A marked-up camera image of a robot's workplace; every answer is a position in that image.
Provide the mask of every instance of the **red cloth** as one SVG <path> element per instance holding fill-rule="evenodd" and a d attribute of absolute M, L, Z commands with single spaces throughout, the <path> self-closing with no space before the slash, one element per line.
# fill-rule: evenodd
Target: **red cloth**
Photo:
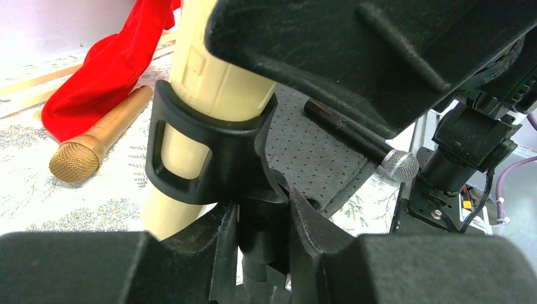
<path fill-rule="evenodd" d="M 123 101 L 147 69 L 180 0 L 137 0 L 123 29 L 95 43 L 47 101 L 43 126 L 60 142 L 81 135 Z"/>

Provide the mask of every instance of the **gray cloth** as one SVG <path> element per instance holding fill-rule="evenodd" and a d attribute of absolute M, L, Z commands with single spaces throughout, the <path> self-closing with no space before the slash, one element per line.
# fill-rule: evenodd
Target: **gray cloth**
<path fill-rule="evenodd" d="M 290 185 L 331 216 L 373 174 L 375 166 L 304 116 L 308 96 L 281 85 L 267 139 L 267 160 Z"/>

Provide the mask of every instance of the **beige plastic bottle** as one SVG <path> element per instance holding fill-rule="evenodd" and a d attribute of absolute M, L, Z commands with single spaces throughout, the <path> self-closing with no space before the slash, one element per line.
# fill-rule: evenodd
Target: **beige plastic bottle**
<path fill-rule="evenodd" d="M 205 115 L 240 122 L 259 116 L 276 83 L 210 55 L 203 42 L 217 0 L 185 0 L 179 23 L 170 83 L 177 95 Z M 166 125 L 162 161 L 172 173 L 198 177 L 209 149 Z M 145 230 L 165 239 L 196 220 L 202 206 L 188 205 L 154 186 L 142 219 Z"/>

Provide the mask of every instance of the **microphone grille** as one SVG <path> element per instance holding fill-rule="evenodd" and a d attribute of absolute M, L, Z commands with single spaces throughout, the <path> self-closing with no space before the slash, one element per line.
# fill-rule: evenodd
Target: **microphone grille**
<path fill-rule="evenodd" d="M 419 162 L 416 157 L 406 151 L 393 150 L 382 167 L 388 176 L 396 182 L 412 180 L 419 171 Z"/>
<path fill-rule="evenodd" d="M 99 168 L 93 151 L 76 142 L 62 144 L 49 162 L 51 173 L 63 182 L 78 183 L 88 179 Z"/>

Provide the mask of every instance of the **silver microphone head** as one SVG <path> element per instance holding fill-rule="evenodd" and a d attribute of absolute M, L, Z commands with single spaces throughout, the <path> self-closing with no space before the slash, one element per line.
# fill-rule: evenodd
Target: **silver microphone head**
<path fill-rule="evenodd" d="M 395 149 L 386 155 L 381 166 L 388 177 L 396 182 L 408 182 L 419 171 L 418 159 L 412 153 Z"/>

